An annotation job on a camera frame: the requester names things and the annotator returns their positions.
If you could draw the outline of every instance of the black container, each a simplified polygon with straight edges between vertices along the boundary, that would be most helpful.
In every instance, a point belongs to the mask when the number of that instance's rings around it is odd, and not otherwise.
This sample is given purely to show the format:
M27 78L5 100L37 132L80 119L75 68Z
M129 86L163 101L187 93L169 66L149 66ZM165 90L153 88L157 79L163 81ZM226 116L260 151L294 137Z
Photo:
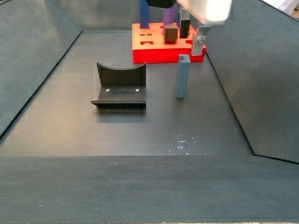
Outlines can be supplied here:
M171 8L176 2L176 0L145 0L149 6L159 8Z

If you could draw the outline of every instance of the light blue bar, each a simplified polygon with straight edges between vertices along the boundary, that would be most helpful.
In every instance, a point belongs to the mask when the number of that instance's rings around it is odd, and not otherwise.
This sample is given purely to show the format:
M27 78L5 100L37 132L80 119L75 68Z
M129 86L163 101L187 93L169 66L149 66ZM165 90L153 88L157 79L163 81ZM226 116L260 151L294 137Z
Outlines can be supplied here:
M191 67L191 57L188 54L179 55L177 61L177 75L176 75L176 85L175 85L175 97L183 98L187 87L187 80Z

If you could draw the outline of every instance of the gray wall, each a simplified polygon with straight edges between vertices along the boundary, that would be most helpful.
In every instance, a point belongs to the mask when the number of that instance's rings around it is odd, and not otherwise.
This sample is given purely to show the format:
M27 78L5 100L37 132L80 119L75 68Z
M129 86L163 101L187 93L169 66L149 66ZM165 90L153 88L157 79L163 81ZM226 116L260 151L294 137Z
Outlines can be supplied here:
M0 5L0 135L79 34L51 0Z
M258 0L234 0L208 33L208 55L258 155L299 162L299 22Z
M52 0L84 30L131 30L140 23L139 0ZM151 21L163 22L163 9L151 7Z

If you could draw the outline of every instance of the red block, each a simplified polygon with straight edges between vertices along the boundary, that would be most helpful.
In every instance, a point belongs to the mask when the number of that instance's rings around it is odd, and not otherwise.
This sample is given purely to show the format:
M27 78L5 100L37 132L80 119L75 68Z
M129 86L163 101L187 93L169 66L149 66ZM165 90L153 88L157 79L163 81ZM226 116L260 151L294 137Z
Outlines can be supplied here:
M133 63L177 63L179 54L189 54L192 51L192 34L195 30L191 26L189 37L177 38L176 43L165 44L163 35L164 24L151 23L149 29L140 29L140 24L132 24L132 51ZM203 62L206 46L202 55L191 56L191 62Z

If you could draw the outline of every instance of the small hole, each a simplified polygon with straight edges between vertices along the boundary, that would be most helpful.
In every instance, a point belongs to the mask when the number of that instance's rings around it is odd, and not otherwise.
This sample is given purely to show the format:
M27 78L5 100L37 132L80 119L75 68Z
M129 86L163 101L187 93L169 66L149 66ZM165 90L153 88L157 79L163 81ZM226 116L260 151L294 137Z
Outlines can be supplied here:
M140 41L141 45L152 45L155 42L153 41Z

